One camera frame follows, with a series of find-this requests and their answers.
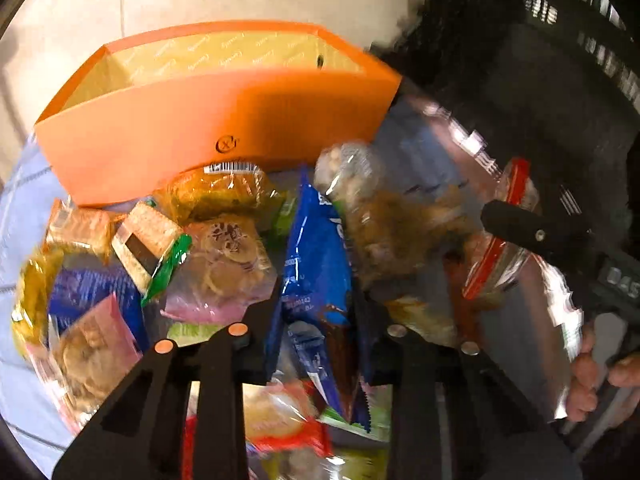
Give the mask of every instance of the barcode sticker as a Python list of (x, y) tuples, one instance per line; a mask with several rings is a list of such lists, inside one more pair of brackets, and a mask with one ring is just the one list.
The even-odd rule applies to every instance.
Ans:
[(219, 162), (217, 164), (209, 164), (203, 168), (206, 174), (211, 173), (253, 173), (258, 166), (250, 162)]

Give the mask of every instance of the cookie package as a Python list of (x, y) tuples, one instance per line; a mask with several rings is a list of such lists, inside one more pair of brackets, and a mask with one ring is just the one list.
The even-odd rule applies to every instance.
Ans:
[(115, 294), (78, 319), (50, 351), (27, 345), (27, 352), (73, 434), (82, 430), (140, 358)]
[(284, 199), (266, 173), (242, 161), (185, 171), (156, 189), (153, 197), (181, 226), (211, 220), (222, 213), (237, 213), (252, 216), (260, 229), (270, 227)]
[[(529, 169), (528, 161), (512, 158), (498, 179), (494, 198), (534, 211), (540, 196), (529, 178)], [(530, 255), (529, 251), (485, 231), (474, 240), (475, 247), (468, 250), (472, 253), (471, 268), (462, 290), (466, 300), (501, 290), (513, 282)]]
[(113, 222), (107, 211), (73, 208), (54, 200), (45, 234), (47, 247), (60, 248), (65, 253), (89, 253), (105, 264), (111, 257)]
[(223, 214), (185, 227), (192, 246), (166, 290), (162, 313), (188, 323), (240, 321), (273, 291), (276, 270), (246, 216)]

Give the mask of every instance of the snack bag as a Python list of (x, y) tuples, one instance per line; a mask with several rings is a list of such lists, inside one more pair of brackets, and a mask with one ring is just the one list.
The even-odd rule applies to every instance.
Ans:
[(78, 319), (47, 352), (27, 346), (38, 378), (74, 434), (140, 358), (111, 294)]
[(107, 211), (72, 208), (54, 200), (45, 234), (45, 245), (67, 253), (95, 254), (105, 264), (111, 257), (113, 223)]
[[(529, 163), (512, 158), (498, 180), (495, 198), (533, 211), (540, 196), (529, 178)], [(480, 294), (501, 290), (511, 283), (529, 257), (529, 251), (482, 232), (472, 249), (472, 265), (462, 295), (472, 300)]]
[(124, 269), (62, 269), (49, 297), (49, 318), (62, 335), (76, 320), (110, 294), (115, 294), (122, 318), (141, 352), (149, 348), (140, 292)]
[(140, 292), (148, 292), (181, 234), (177, 224), (144, 202), (138, 202), (124, 219), (111, 245)]
[(222, 214), (185, 227), (193, 245), (167, 288), (162, 313), (188, 323), (226, 325), (270, 297), (276, 280), (264, 245), (248, 217)]
[(346, 142), (323, 150), (316, 162), (314, 187), (349, 210), (370, 198), (384, 177), (384, 167), (368, 144)]
[(252, 216), (262, 227), (260, 220), (268, 222), (282, 203), (266, 173), (248, 162), (222, 162), (185, 171), (157, 189), (153, 197), (181, 226), (222, 213), (239, 213)]
[(283, 316), (298, 357), (326, 402), (351, 422), (358, 389), (351, 268), (342, 221), (304, 172), (283, 274)]
[(11, 311), (11, 333), (15, 349), (27, 358), (26, 344), (44, 345), (47, 339), (47, 301), (62, 266), (60, 249), (33, 251), (20, 270)]

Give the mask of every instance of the food item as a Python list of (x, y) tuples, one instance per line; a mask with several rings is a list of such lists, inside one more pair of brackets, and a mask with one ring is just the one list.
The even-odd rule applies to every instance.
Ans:
[(318, 456), (329, 453), (322, 424), (300, 383), (244, 384), (244, 435), (260, 453), (311, 447)]
[(47, 336), (47, 300), (62, 266), (64, 253), (59, 249), (33, 251), (20, 270), (11, 312), (14, 345), (27, 357), (26, 344), (43, 345)]
[(249, 214), (270, 222), (282, 204), (267, 175), (248, 162), (222, 162), (185, 171), (157, 189), (153, 197), (181, 226), (222, 213)]
[(223, 214), (185, 227), (193, 246), (167, 288), (167, 317), (226, 325), (266, 300), (276, 271), (248, 217)]
[(62, 269), (49, 297), (47, 309), (62, 335), (73, 323), (110, 294), (115, 294), (122, 318), (131, 330), (140, 351), (149, 348), (140, 292), (122, 268)]
[(383, 179), (383, 165), (364, 142), (346, 142), (324, 150), (316, 162), (314, 187), (346, 209), (371, 197)]
[(426, 341), (442, 346), (456, 345), (456, 324), (452, 319), (431, 312), (429, 305), (411, 296), (385, 302), (395, 323), (420, 334)]
[(49, 216), (45, 244), (67, 253), (90, 253), (108, 263), (111, 257), (113, 223), (100, 209), (72, 208), (54, 200)]
[(346, 220), (363, 286), (415, 272), (445, 236), (472, 231), (457, 187), (432, 204), (379, 190), (370, 200), (347, 210)]
[(298, 357), (326, 402), (351, 422), (358, 411), (351, 268), (342, 221), (305, 173), (283, 274), (283, 316)]
[[(511, 205), (533, 211), (540, 196), (529, 178), (529, 163), (522, 158), (512, 158), (498, 180), (495, 198)], [(510, 244), (487, 232), (472, 238), (476, 242), (472, 265), (462, 291), (467, 300), (500, 290), (511, 283), (529, 257), (529, 251)]]
[(152, 276), (182, 229), (162, 213), (138, 202), (122, 222), (111, 244), (138, 290), (146, 294)]
[(385, 449), (335, 450), (321, 458), (307, 448), (271, 455), (262, 460), (270, 480), (384, 480)]
[(27, 350), (73, 433), (84, 427), (140, 358), (114, 294), (69, 327), (50, 352), (42, 346), (27, 345)]

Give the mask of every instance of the snack package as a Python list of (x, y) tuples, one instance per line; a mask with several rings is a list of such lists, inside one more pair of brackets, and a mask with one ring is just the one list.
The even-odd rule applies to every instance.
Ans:
[(49, 318), (59, 335), (92, 306), (115, 294), (122, 318), (127, 323), (141, 352), (149, 348), (145, 321), (140, 307), (140, 292), (124, 269), (62, 269), (49, 297)]
[(282, 204), (267, 174), (248, 162), (222, 162), (185, 171), (157, 189), (153, 197), (181, 226), (222, 213), (240, 213), (252, 216), (262, 227), (260, 221), (270, 223)]
[(78, 319), (47, 352), (27, 346), (36, 374), (74, 434), (140, 358), (115, 294)]
[(258, 453), (310, 447), (318, 456), (330, 453), (322, 424), (300, 381), (244, 384), (244, 435)]
[(113, 223), (108, 212), (100, 209), (72, 208), (54, 200), (45, 234), (45, 245), (67, 253), (89, 253), (105, 264), (111, 257)]
[(349, 210), (370, 198), (384, 177), (384, 167), (364, 142), (346, 142), (323, 150), (316, 162), (314, 187)]
[(430, 343), (453, 347), (456, 345), (456, 323), (453, 319), (436, 314), (429, 305), (411, 296), (386, 301), (386, 309), (395, 323), (414, 330)]
[(20, 270), (11, 311), (11, 333), (15, 349), (27, 358), (26, 344), (44, 345), (47, 339), (47, 301), (62, 266), (60, 249), (33, 251)]
[(138, 202), (124, 219), (111, 245), (138, 290), (146, 294), (152, 277), (182, 229), (162, 213)]
[[(529, 163), (512, 158), (498, 180), (495, 198), (533, 211), (540, 196), (529, 178)], [(462, 295), (472, 300), (480, 294), (503, 289), (517, 276), (529, 251), (482, 232), (473, 249), (472, 265)]]
[(304, 172), (283, 274), (283, 316), (298, 358), (326, 402), (353, 422), (358, 362), (342, 221)]
[(167, 287), (165, 316), (226, 325), (271, 296), (276, 270), (251, 218), (222, 214), (185, 230), (193, 245)]
[(386, 462), (386, 449), (345, 448), (326, 458), (302, 448), (261, 461), (270, 480), (384, 480)]

